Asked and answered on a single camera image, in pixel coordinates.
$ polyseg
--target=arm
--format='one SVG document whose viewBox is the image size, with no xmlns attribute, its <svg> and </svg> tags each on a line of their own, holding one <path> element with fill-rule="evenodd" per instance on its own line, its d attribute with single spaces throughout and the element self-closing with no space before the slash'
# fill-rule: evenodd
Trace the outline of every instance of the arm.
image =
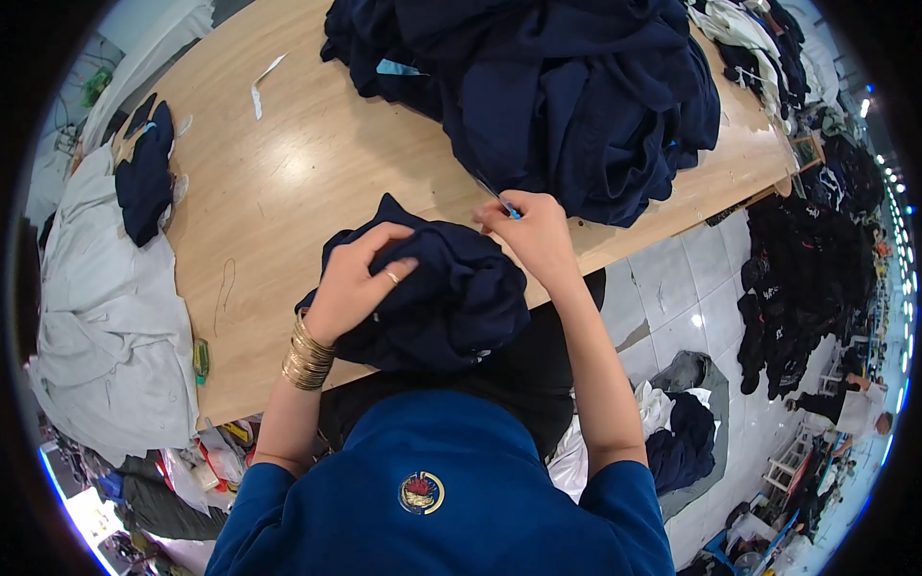
<svg viewBox="0 0 922 576">
<path fill-rule="evenodd" d="M 304 327 L 318 344 L 333 346 L 337 338 L 368 317 L 396 286 L 409 276 L 417 262 L 392 262 L 375 276 L 368 272 L 375 254 L 389 242 L 409 237 L 406 226 L 384 223 L 370 229 L 351 244 L 337 246 L 330 254 L 313 306 L 304 316 Z M 311 444 L 317 434 L 320 391 L 300 390 L 284 376 L 276 379 L 263 414 L 254 463 L 268 462 L 304 474 L 313 463 Z"/>
<path fill-rule="evenodd" d="M 589 477 L 621 460 L 646 465 L 640 412 L 580 274 L 563 208 L 547 194 L 507 190 L 502 197 L 521 219 L 508 218 L 496 200 L 478 207 L 474 219 L 485 233 L 495 231 L 509 244 L 557 308 L 573 367 Z"/>
<path fill-rule="evenodd" d="M 854 438 L 853 436 L 849 436 L 847 439 L 845 439 L 845 442 L 842 443 L 842 446 L 840 446 L 836 450 L 833 450 L 833 458 L 838 458 L 839 456 L 844 454 L 846 450 L 851 448 L 853 438 Z"/>
</svg>

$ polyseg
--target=man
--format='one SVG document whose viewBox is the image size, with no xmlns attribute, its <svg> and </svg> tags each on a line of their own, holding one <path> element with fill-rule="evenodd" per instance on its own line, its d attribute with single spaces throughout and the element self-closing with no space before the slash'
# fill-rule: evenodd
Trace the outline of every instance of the man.
<svg viewBox="0 0 922 576">
<path fill-rule="evenodd" d="M 851 448 L 855 440 L 872 431 L 878 434 L 890 432 L 893 414 L 883 411 L 883 394 L 883 388 L 877 383 L 848 374 L 845 382 L 839 383 L 835 396 L 801 394 L 797 400 L 785 400 L 785 407 L 788 410 L 803 408 L 825 416 L 837 430 L 849 434 L 845 443 L 833 451 L 833 457 L 838 457 Z"/>
</svg>

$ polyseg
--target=person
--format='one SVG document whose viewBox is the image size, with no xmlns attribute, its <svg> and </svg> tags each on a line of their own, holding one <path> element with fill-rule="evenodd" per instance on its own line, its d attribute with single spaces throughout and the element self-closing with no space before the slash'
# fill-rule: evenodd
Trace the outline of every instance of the person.
<svg viewBox="0 0 922 576">
<path fill-rule="evenodd" d="M 604 271 L 581 277 L 553 197 L 502 197 L 520 219 L 492 200 L 474 220 L 550 302 L 469 371 L 378 372 L 320 394 L 337 338 L 418 265 L 370 275 L 378 250 L 413 233 L 393 223 L 336 247 L 313 306 L 297 315 L 207 576 L 675 573 L 638 407 L 598 312 Z M 572 416 L 571 386 L 589 459 L 578 506 L 542 463 L 566 428 L 558 415 Z M 313 464 L 318 423 L 342 444 Z"/>
<path fill-rule="evenodd" d="M 883 389 L 875 382 L 849 373 L 835 396 L 801 394 L 797 400 L 785 400 L 788 410 L 804 410 L 825 416 L 840 432 L 850 436 L 833 451 L 833 458 L 851 448 L 855 440 L 871 432 L 887 434 L 893 425 L 893 414 L 883 411 Z"/>
</svg>

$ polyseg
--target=woman's right hand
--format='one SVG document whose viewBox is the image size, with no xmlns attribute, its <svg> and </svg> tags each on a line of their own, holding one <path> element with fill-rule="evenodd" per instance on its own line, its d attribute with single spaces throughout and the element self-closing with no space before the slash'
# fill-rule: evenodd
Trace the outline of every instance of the woman's right hand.
<svg viewBox="0 0 922 576">
<path fill-rule="evenodd" d="M 522 190 L 506 190 L 500 197 L 518 210 L 521 219 L 510 218 L 493 199 L 474 209 L 474 221 L 482 225 L 482 232 L 496 232 L 509 244 L 552 299 L 582 287 L 566 214 L 557 200 Z"/>
</svg>

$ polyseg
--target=bracelet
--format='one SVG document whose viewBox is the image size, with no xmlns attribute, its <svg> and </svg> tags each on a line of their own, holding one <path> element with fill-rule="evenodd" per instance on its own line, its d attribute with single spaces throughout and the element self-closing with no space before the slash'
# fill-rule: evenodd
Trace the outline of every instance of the bracelet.
<svg viewBox="0 0 922 576">
<path fill-rule="evenodd" d="M 318 344 L 304 327 L 304 313 L 301 308 L 294 322 L 289 353 L 282 360 L 282 375 L 299 390 L 320 390 L 326 375 L 333 367 L 333 347 Z"/>
</svg>

